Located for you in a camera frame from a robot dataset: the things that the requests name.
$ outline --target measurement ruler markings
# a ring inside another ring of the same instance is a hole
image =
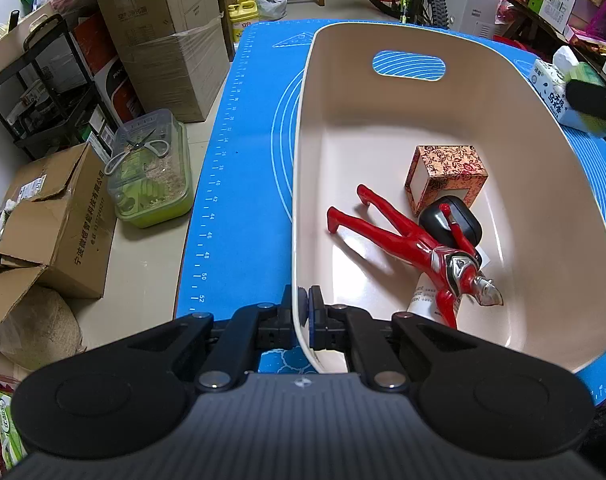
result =
[[[250,37],[252,34],[249,33],[248,35],[248,40],[250,40]],[[241,55],[241,59],[245,59],[245,60],[241,60],[240,64],[244,64],[247,65],[248,62],[246,61],[247,58],[249,57],[249,51],[250,51],[250,47],[253,43],[251,41],[246,41],[245,42],[245,46],[242,52],[240,52],[239,54]],[[243,84],[243,82],[240,80],[241,78],[245,77],[245,74],[241,74],[239,73],[240,71],[245,71],[246,68],[243,67],[239,67],[237,69],[237,72],[234,75],[233,78],[233,82],[232,82],[232,88],[230,91],[230,94],[236,94],[236,96],[231,96],[228,98],[228,102],[225,104],[222,104],[222,106],[224,106],[224,110],[228,110],[228,111],[236,111],[237,107],[233,106],[231,104],[231,102],[235,102],[238,101],[238,94],[240,93],[240,86]],[[225,136],[225,132],[232,132],[232,127],[231,127],[231,123],[233,123],[235,120],[235,117],[230,115],[229,113],[227,113],[227,111],[224,113],[224,116],[222,117],[222,121],[221,121],[221,129],[219,130],[219,143],[222,142],[228,142],[229,139],[228,137]],[[216,146],[215,147],[216,150],[220,150],[221,149],[221,145]],[[215,152],[215,156],[226,156],[227,153],[220,151],[220,152]],[[216,163],[218,162],[219,159],[214,159],[212,160],[212,162]],[[213,170],[218,170],[219,172],[224,171],[224,166],[219,164],[218,166],[213,166],[211,167]],[[216,176],[215,173],[210,174],[210,177],[214,177]],[[208,183],[208,185],[210,186],[220,186],[222,184],[222,178],[219,178],[218,180],[213,180],[211,182]],[[206,190],[207,193],[211,193],[213,190],[212,189],[208,189]],[[211,201],[212,203],[214,202],[218,202],[218,197],[214,196],[214,197],[208,197],[205,200],[207,201]],[[202,206],[202,209],[209,209],[209,206]],[[202,215],[202,218],[208,218],[210,221],[215,220],[215,214],[211,213],[209,215]],[[199,237],[205,237],[206,239],[211,239],[213,237],[212,231],[208,231],[207,233],[199,233]],[[205,244],[197,244],[197,247],[199,248],[204,248]],[[209,257],[211,256],[211,253],[209,251],[205,251],[203,253],[197,253],[195,256],[199,257],[199,258],[204,258],[204,259],[209,259]],[[194,264],[195,267],[201,267],[201,264]],[[202,271],[201,274],[195,274],[193,276],[194,278],[200,278],[202,280],[206,280],[207,279],[207,272]],[[199,301],[200,303],[205,303],[206,300],[206,296],[205,294],[201,294],[199,296],[192,296],[190,298],[191,300],[195,300],[195,301]]]

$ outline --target cream plastic basket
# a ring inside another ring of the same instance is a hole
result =
[[[376,54],[445,62],[436,81],[388,76]],[[307,58],[295,146],[292,290],[390,319],[419,273],[369,240],[327,232],[326,211],[393,231],[356,196],[365,184],[411,217],[403,184],[418,144],[472,144],[489,178],[472,205],[505,306],[464,299],[459,329],[576,371],[606,350],[606,227],[561,128],[514,65],[475,41],[420,27],[336,23]],[[299,334],[305,348],[307,335]],[[323,366],[313,362],[319,370]]]

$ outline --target red action figure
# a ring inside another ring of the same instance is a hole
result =
[[[335,207],[327,210],[327,230],[336,233],[339,225],[347,227],[386,253],[426,273],[436,286],[436,305],[449,326],[456,328],[456,311],[462,294],[469,294],[483,306],[503,304],[499,290],[480,271],[476,250],[454,220],[448,204],[441,204],[439,208],[448,221],[458,249],[438,243],[425,229],[363,184],[356,188],[356,194],[365,205],[374,204],[400,236],[346,215]]]

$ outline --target basket handle hole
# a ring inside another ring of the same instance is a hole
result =
[[[372,68],[381,75],[438,81],[445,74],[445,62],[440,57],[381,50],[372,60]]]

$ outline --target open cardboard box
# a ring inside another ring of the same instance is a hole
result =
[[[22,167],[3,203],[19,200],[0,240],[0,322],[38,282],[100,298],[116,224],[104,164],[90,144]]]

